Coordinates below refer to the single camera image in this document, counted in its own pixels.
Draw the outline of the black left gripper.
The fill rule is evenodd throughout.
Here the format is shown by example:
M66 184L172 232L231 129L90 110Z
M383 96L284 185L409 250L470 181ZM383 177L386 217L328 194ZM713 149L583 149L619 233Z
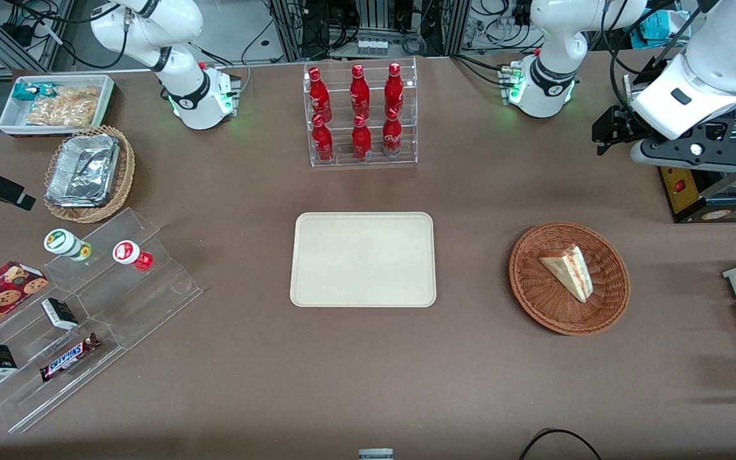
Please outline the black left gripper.
M648 126L630 111L613 105L602 116L591 125L591 141L597 143L597 155L604 155L615 145L648 139Z

